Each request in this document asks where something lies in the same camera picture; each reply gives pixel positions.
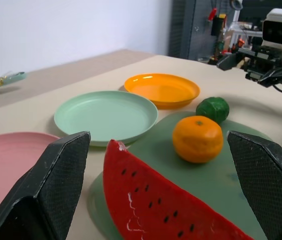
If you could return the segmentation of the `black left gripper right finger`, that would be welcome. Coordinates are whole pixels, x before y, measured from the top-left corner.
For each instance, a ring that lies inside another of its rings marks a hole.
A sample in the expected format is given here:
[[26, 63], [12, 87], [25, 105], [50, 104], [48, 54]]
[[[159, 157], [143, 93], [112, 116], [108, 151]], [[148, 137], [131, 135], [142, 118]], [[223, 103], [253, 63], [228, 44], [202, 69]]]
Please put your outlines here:
[[269, 240], [282, 240], [282, 147], [238, 131], [227, 142], [243, 194]]

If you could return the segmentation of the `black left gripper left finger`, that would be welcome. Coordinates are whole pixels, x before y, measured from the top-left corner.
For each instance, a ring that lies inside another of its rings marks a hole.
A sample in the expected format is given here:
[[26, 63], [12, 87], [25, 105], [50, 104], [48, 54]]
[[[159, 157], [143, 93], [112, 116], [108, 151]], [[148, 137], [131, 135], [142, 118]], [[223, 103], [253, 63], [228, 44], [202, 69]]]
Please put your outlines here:
[[91, 141], [81, 131], [50, 143], [0, 203], [0, 240], [65, 240]]

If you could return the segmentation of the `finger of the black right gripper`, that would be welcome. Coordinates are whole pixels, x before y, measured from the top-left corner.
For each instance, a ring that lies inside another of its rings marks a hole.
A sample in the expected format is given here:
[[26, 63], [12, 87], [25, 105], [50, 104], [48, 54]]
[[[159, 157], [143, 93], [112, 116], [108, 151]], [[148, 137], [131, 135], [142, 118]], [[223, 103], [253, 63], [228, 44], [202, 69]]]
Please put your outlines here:
[[223, 71], [228, 71], [236, 67], [243, 58], [244, 54], [241, 52], [226, 54], [217, 62], [216, 67]]
[[269, 70], [257, 81], [257, 83], [266, 88], [282, 84], [282, 67]]

